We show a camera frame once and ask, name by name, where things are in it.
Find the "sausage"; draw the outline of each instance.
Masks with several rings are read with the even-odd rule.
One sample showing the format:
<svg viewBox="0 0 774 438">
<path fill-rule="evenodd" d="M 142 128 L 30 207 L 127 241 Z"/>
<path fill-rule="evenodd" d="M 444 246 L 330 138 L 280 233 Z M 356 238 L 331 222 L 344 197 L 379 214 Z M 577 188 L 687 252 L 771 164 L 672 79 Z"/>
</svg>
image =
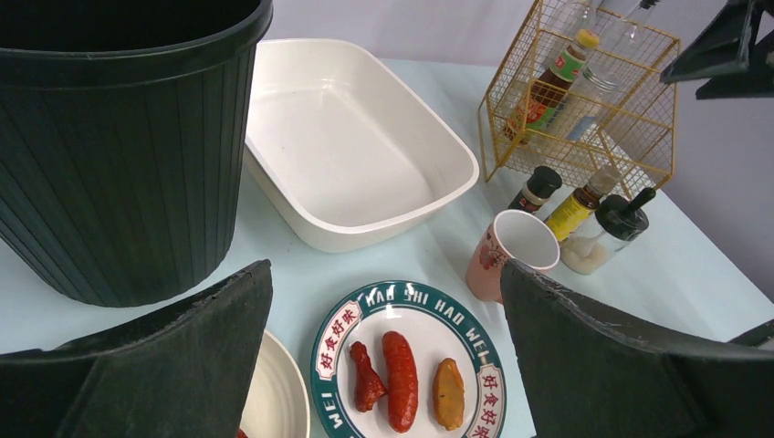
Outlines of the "sausage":
<svg viewBox="0 0 774 438">
<path fill-rule="evenodd" d="M 371 367 L 371 358 L 368 351 L 360 342 L 355 342 L 350 347 L 350 357 L 355 362 L 355 408 L 360 412 L 368 412 L 373 405 L 387 393 L 379 374 Z"/>
<path fill-rule="evenodd" d="M 447 431 L 462 426 L 465 384 L 454 359 L 446 358 L 438 364 L 438 371 L 433 380 L 433 407 L 435 419 Z"/>
<path fill-rule="evenodd" d="M 390 426 L 397 433 L 411 429 L 419 407 L 419 381 L 416 377 L 416 363 L 406 338 L 396 331 L 382 336 L 384 361 L 387 363 L 387 412 Z"/>
</svg>

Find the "black bottle cap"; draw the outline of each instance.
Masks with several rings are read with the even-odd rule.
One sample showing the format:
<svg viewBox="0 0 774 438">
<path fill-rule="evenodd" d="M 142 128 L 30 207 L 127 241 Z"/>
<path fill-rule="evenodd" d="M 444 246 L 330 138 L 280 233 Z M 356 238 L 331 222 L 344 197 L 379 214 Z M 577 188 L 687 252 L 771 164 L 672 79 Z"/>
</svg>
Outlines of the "black bottle cap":
<svg viewBox="0 0 774 438">
<path fill-rule="evenodd" d="M 538 166 L 527 180 L 527 188 L 535 196 L 548 199 L 561 187 L 561 177 L 547 166 Z"/>
<path fill-rule="evenodd" d="M 629 203 L 622 196 L 611 194 L 602 201 L 599 210 L 596 211 L 597 222 L 616 239 L 632 241 L 650 225 L 648 215 L 640 207 L 652 200 L 654 196 L 655 190 L 646 188 Z"/>
</svg>

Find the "yellow label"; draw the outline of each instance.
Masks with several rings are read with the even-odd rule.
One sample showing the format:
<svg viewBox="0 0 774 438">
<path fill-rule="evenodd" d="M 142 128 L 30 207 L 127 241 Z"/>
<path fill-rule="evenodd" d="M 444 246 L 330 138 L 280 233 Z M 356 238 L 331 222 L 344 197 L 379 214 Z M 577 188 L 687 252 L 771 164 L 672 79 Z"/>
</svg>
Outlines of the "yellow label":
<svg viewBox="0 0 774 438">
<path fill-rule="evenodd" d="M 570 195 L 549 216 L 546 225 L 554 232 L 558 241 L 566 239 L 583 221 L 591 214 L 591 210 L 584 207 Z"/>
</svg>

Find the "pink mug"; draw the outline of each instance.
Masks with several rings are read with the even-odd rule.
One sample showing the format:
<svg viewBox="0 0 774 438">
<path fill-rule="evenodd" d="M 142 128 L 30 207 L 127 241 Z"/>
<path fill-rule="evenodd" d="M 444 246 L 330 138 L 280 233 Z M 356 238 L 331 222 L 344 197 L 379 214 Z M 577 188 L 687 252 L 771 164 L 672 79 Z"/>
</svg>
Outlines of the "pink mug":
<svg viewBox="0 0 774 438">
<path fill-rule="evenodd" d="M 465 282 L 476 298 L 502 304 L 500 274 L 511 258 L 545 274 L 559 262 L 559 242 L 532 214 L 506 210 L 495 216 L 465 272 Z"/>
</svg>

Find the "cream plate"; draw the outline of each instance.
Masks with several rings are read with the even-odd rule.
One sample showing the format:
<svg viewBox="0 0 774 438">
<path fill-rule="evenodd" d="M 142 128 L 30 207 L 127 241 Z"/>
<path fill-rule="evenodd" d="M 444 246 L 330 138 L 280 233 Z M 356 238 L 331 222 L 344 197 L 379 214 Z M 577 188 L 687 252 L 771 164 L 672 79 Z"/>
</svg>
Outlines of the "cream plate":
<svg viewBox="0 0 774 438">
<path fill-rule="evenodd" d="M 249 438 L 309 437 L 309 397 L 290 353 L 264 331 L 242 423 Z"/>
<path fill-rule="evenodd" d="M 382 335 L 390 330 L 408 340 L 419 380 L 419 409 L 405 434 L 390 427 L 387 397 L 370 412 L 358 412 L 354 403 L 350 347 L 355 341 L 366 346 L 373 368 L 389 390 Z M 451 432 L 435 420 L 432 400 L 435 371 L 447 357 L 456 361 L 465 384 L 463 425 Z M 496 438 L 506 415 L 502 366 L 484 328 L 440 290 L 406 281 L 368 285 L 331 310 L 312 349 L 309 387 L 331 438 Z"/>
</svg>

